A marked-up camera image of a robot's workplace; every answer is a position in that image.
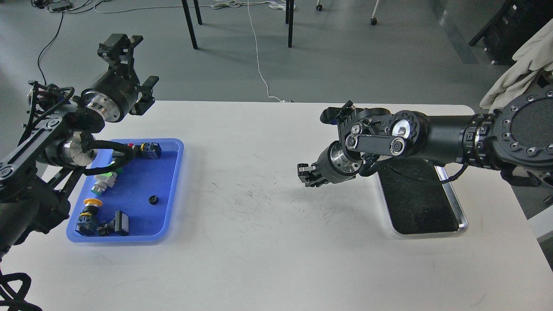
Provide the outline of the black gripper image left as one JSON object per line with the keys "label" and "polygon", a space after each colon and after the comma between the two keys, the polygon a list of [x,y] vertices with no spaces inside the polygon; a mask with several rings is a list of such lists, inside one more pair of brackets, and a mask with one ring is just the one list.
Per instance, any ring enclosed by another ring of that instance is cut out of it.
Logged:
{"label": "black gripper image left", "polygon": [[128,112],[131,115],[144,115],[155,103],[153,87],[158,76],[149,76],[141,85],[133,70],[134,48],[143,41],[143,36],[111,34],[100,43],[97,55],[108,63],[108,71],[101,75],[81,98],[87,108],[98,112],[105,122],[121,121]]}

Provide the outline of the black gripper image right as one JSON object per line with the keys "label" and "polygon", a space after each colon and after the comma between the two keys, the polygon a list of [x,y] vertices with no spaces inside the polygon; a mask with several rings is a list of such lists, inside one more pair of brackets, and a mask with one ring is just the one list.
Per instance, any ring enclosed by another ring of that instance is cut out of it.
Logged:
{"label": "black gripper image right", "polygon": [[297,165],[298,177],[303,178],[306,187],[320,187],[324,184],[338,184],[354,179],[361,168],[362,161],[348,159],[338,141],[332,142],[319,156],[317,161],[308,165]]}

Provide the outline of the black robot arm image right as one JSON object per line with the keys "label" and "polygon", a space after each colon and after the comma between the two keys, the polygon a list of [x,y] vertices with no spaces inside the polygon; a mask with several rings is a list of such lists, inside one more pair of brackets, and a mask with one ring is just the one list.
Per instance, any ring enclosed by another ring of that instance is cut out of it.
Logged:
{"label": "black robot arm image right", "polygon": [[394,159],[420,158],[444,167],[499,171],[518,187],[552,188],[552,86],[533,87],[489,114],[428,116],[385,108],[326,108],[324,124],[337,126],[332,142],[312,165],[300,163],[298,178],[306,187],[342,183],[356,175],[390,169]]}

